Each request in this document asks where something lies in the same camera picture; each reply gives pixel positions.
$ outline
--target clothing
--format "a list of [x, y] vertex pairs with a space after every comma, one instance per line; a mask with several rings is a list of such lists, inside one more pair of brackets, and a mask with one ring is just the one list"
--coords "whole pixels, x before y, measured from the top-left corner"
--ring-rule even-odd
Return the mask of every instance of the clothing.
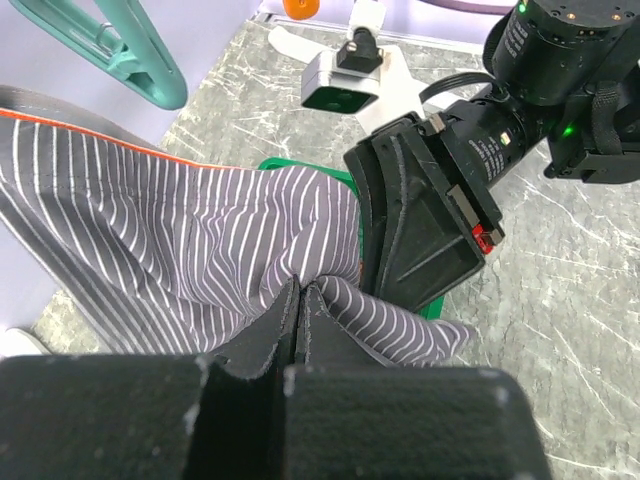
[[293, 276], [393, 363], [431, 364], [472, 335], [358, 290], [357, 200], [313, 169], [198, 165], [10, 110], [0, 139], [2, 220], [114, 353], [211, 351]]

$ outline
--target orange fabric edge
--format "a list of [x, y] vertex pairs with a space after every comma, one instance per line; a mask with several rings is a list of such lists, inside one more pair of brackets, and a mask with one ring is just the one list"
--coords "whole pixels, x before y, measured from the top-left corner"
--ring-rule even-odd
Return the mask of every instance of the orange fabric edge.
[[156, 150], [151, 150], [148, 148], [140, 147], [138, 145], [134, 145], [133, 143], [124, 142], [122, 140], [118, 140], [117, 138], [110, 137], [108, 135], [103, 135], [98, 132], [94, 132], [93, 130], [89, 130], [88, 128], [82, 128], [77, 125], [73, 125], [70, 123], [59, 122], [57, 120], [51, 120], [49, 118], [38, 117], [36, 115], [29, 115], [26, 113], [15, 112], [13, 110], [7, 110], [5, 108], [0, 108], [0, 116], [13, 118], [16, 120], [25, 120], [28, 122], [42, 123], [45, 125], [50, 125], [52, 127], [60, 127], [66, 128], [68, 130], [72, 130], [78, 133], [84, 133], [86, 135], [91, 135], [96, 138], [100, 138], [102, 140], [107, 140], [109, 142], [115, 143], [122, 147], [129, 148], [131, 150], [135, 150], [136, 152], [144, 153], [146, 155], [153, 155], [155, 157], [164, 158], [165, 160], [170, 160], [172, 162], [182, 163], [184, 165], [189, 165], [191, 167], [200, 167], [200, 168], [211, 168], [214, 170], [244, 170], [242, 167], [227, 167], [220, 165], [207, 165], [205, 163], [197, 163], [192, 162], [191, 160], [186, 160], [180, 157], [174, 157], [173, 155], [169, 155], [168, 153], [159, 152]]

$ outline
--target black strap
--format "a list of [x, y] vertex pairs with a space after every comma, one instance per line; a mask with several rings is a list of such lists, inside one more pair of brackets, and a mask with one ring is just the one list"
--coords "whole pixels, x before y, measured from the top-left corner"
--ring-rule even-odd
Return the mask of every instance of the black strap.
[[591, 129], [596, 149], [602, 155], [621, 155], [622, 144], [613, 126], [618, 110], [618, 85], [615, 82], [600, 82], [591, 107]]

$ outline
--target teal plastic hanger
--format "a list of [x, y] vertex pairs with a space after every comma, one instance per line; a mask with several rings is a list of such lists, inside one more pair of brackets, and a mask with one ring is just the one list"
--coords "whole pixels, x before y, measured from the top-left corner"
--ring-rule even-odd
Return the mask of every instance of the teal plastic hanger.
[[137, 0], [94, 0], [100, 23], [71, 0], [10, 0], [33, 23], [157, 106], [187, 103], [187, 84]]

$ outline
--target table surface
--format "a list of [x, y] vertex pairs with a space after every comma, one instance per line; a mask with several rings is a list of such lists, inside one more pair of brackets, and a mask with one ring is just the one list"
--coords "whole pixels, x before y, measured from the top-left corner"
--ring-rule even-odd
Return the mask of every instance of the table surface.
[[[362, 138], [360, 127], [300, 107], [303, 67], [269, 46], [268, 29], [245, 24], [163, 146], [205, 163], [256, 167], [285, 157], [345, 169], [342, 155]], [[341, 40], [300, 32], [333, 46]], [[481, 68], [468, 53], [416, 44], [403, 51], [425, 82]], [[640, 185], [549, 181], [548, 162], [541, 145], [492, 190], [507, 237], [481, 273], [446, 297], [444, 316], [480, 334], [455, 363], [517, 378], [555, 478], [640, 478]], [[58, 294], [36, 332], [58, 351], [97, 351], [83, 328]]]

